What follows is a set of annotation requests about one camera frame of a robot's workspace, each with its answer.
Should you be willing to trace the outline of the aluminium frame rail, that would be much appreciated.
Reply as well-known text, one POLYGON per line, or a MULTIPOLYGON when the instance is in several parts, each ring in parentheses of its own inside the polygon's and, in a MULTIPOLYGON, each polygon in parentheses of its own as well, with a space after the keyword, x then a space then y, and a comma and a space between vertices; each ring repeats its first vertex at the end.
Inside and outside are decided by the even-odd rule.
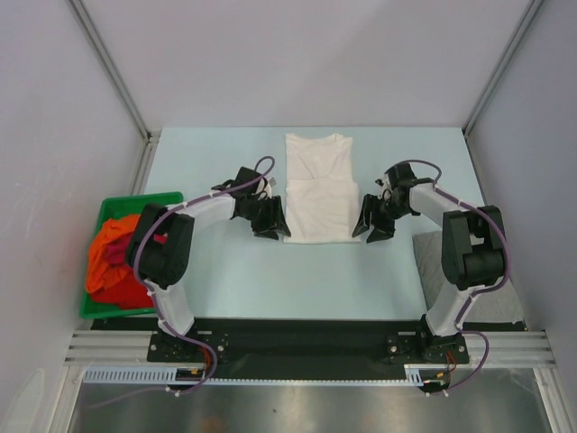
POLYGON ((75 331, 65 365, 140 365, 147 362, 151 331, 75 331))

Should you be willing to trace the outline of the orange t-shirt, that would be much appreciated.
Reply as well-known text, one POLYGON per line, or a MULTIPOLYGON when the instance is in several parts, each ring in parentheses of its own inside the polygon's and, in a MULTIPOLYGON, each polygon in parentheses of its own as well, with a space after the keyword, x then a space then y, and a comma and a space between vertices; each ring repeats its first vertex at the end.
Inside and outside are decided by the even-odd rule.
POLYGON ((88 252, 86 289, 87 282, 91 277, 99 277, 109 268, 122 266, 107 263, 105 261, 105 249, 108 244, 123 236, 128 235, 131 241, 139 218, 139 215, 132 214, 120 219, 109 218, 102 224, 88 252))

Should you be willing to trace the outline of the right corner aluminium post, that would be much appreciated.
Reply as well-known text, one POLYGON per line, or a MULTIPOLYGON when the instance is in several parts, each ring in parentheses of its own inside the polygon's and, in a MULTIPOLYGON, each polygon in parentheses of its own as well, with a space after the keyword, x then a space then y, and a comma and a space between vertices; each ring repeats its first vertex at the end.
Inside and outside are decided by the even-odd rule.
POLYGON ((481 91, 472 111, 470 112, 463 128, 463 137, 468 140, 474 127, 478 123, 484 111, 490 104, 492 98, 499 87, 500 82, 504 79, 509 66, 515 59, 517 52, 520 50, 525 38, 533 27, 538 15, 546 5, 545 0, 531 0, 524 9, 518 23, 515 26, 503 52, 500 54, 497 64, 490 73, 489 80, 481 91))

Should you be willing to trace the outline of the green plastic bin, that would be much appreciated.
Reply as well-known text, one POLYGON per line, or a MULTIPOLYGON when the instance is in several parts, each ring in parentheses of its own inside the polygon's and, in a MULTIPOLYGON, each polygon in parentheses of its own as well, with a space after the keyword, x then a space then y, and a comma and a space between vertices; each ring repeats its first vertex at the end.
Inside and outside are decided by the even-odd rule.
MULTIPOLYGON (((171 191, 165 193, 127 196, 117 198, 107 198, 102 202, 100 211, 96 221, 96 234, 100 230, 102 224, 109 218, 120 219, 132 214, 140 215, 144 207, 150 203, 162 204, 163 206, 178 204, 183 201, 183 195, 178 191, 171 191)), ((149 314, 153 312, 153 308, 148 309, 119 309, 115 305, 102 304, 93 301, 87 290, 86 280, 84 283, 83 295, 80 301, 79 315, 84 319, 104 319, 104 318, 118 318, 141 314, 149 314)))

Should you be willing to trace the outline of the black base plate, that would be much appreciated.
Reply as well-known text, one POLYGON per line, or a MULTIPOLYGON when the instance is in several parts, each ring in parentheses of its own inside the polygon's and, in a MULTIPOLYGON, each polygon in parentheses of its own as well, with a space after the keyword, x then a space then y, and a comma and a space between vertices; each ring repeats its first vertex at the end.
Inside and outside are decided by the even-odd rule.
POLYGON ((263 372, 290 378, 374 378, 394 365, 424 364, 435 369, 464 366, 471 360, 472 345, 450 354, 440 364, 418 361, 392 363, 388 336, 410 338, 417 321, 331 321, 202 318, 188 337, 215 349, 217 361, 208 352, 161 331, 153 318, 97 319, 99 331, 151 331, 147 363, 200 367, 214 375, 223 372, 238 377, 263 372))

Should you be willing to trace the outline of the magenta t-shirt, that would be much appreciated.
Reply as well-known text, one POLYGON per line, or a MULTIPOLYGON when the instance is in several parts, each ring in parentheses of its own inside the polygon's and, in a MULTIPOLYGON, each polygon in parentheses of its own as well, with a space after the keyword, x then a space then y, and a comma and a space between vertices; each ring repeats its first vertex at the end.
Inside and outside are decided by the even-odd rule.
POLYGON ((129 244, 130 237, 128 235, 120 237, 108 244, 105 249, 105 261, 112 265, 123 265, 129 244))

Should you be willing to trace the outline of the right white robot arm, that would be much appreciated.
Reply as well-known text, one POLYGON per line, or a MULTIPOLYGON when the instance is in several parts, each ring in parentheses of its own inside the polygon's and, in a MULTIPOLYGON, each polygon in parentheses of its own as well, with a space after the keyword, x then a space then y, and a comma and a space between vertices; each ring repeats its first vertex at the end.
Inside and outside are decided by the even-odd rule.
POLYGON ((449 285, 418 322, 414 336, 388 336, 390 361, 440 364, 464 349, 463 322, 477 298, 500 290, 510 274, 509 249, 497 207, 474 207, 419 178, 414 160, 401 161, 377 179, 380 193, 362 199, 353 236, 367 243, 389 240, 407 215, 425 216, 441 229, 441 269, 449 285))

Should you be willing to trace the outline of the corner aluminium post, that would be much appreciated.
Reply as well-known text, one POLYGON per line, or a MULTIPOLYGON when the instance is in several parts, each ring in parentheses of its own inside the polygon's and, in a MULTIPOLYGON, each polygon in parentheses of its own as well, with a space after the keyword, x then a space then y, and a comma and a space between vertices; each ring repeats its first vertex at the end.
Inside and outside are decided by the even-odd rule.
POLYGON ((481 91, 472 111, 470 112, 463 128, 463 137, 468 140, 474 127, 478 123, 484 111, 490 104, 492 98, 499 87, 500 82, 504 79, 509 66, 515 59, 517 52, 520 50, 525 38, 533 27, 538 15, 546 5, 545 0, 531 0, 524 9, 518 23, 515 26, 503 52, 500 54, 497 64, 490 73, 489 80, 481 91))
POLYGON ((67 0, 66 4, 77 21, 80 30, 87 39, 89 47, 102 67, 137 134, 145 143, 147 143, 151 139, 151 132, 146 126, 143 117, 133 100, 130 90, 126 85, 121 72, 117 68, 109 49, 107 49, 105 41, 102 38, 100 31, 97 29, 85 2, 81 0, 67 0))

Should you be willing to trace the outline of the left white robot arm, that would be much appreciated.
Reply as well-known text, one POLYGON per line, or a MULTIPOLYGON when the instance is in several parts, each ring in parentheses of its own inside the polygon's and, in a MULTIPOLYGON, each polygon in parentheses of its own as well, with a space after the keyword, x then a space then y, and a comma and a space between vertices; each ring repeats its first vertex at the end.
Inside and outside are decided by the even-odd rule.
POLYGON ((167 348, 179 360, 193 358, 201 347, 210 361, 217 361, 215 349, 188 332, 195 318, 181 280, 194 234, 239 217, 250 223, 257 237, 278 241, 291 236, 281 197, 273 193, 268 174, 241 167, 234 179, 212 187, 204 196, 172 207, 151 203, 140 214, 125 262, 146 289, 159 329, 170 336, 167 348))

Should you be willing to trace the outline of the white printed t-shirt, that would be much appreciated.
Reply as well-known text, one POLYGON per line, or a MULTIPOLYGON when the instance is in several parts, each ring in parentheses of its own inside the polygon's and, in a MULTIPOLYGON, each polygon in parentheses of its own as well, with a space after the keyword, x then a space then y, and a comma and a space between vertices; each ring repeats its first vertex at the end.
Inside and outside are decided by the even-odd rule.
POLYGON ((359 186, 353 179, 353 139, 285 135, 288 244, 356 243, 359 186))

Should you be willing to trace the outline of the left corner aluminium post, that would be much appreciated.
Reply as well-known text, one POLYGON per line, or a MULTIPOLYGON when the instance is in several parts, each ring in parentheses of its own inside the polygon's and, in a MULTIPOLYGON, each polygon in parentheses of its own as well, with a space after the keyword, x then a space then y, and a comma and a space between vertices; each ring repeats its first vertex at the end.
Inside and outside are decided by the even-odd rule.
POLYGON ((87 39, 89 47, 102 67, 137 134, 145 143, 147 143, 151 139, 151 132, 146 126, 143 117, 133 100, 130 90, 126 85, 121 72, 117 68, 109 49, 107 49, 105 41, 102 38, 100 31, 97 29, 85 2, 81 0, 67 0, 66 4, 77 21, 80 30, 87 39))

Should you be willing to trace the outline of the red t-shirt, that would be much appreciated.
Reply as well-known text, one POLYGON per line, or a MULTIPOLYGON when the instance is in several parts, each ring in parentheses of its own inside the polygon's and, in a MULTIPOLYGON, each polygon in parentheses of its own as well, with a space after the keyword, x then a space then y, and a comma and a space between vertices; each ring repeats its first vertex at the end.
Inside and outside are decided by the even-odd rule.
POLYGON ((93 301, 123 310, 152 307, 148 291, 126 265, 109 268, 101 276, 91 277, 87 282, 87 292, 93 301))

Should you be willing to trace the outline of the folded grey t-shirt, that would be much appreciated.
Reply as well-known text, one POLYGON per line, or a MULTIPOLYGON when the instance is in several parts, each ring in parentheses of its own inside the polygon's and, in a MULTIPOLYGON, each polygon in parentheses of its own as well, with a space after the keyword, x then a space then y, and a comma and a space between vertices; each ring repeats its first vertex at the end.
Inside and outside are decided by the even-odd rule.
MULTIPOLYGON (((430 309, 441 289, 450 286, 441 264, 442 234, 431 232, 414 235, 412 242, 426 306, 430 309)), ((466 316, 467 323, 503 324, 523 321, 523 308, 510 281, 500 290, 480 295, 466 316)))

